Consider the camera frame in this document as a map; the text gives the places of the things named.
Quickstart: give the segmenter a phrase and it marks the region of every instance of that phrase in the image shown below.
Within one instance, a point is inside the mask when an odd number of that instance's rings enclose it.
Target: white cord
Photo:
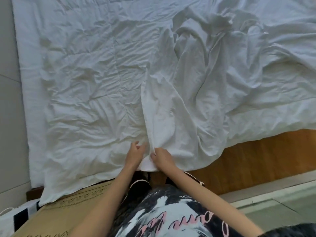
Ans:
[[[0,215],[1,215],[4,211],[7,211],[7,210],[9,210],[9,209],[14,210],[13,207],[6,208],[5,210],[1,211]]]

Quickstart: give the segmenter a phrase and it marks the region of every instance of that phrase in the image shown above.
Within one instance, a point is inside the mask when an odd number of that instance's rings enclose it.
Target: white wall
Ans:
[[[11,0],[0,0],[0,212],[30,190],[22,86]]]

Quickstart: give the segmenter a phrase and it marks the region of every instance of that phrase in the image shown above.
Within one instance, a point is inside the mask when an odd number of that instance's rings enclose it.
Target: hand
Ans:
[[[167,174],[168,171],[177,168],[172,159],[172,155],[167,150],[163,148],[155,148],[155,152],[156,154],[152,153],[150,157],[160,171]]]
[[[138,146],[138,143],[139,141],[131,143],[130,150],[128,151],[125,159],[125,166],[134,168],[135,170],[137,170],[143,160],[144,153],[147,148],[147,143],[143,143],[141,146]]]

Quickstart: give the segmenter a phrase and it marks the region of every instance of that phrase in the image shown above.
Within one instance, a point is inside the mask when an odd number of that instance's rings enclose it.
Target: mattress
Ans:
[[[13,0],[40,204],[112,179],[129,143],[183,170],[316,127],[314,0]]]

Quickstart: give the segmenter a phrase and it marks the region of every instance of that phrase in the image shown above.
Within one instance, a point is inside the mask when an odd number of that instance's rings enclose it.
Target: person's right hand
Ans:
[[[169,170],[177,168],[172,159],[172,155],[167,150],[163,148],[155,148],[155,152],[156,154],[152,153],[150,157],[160,171],[167,174],[166,172]]]

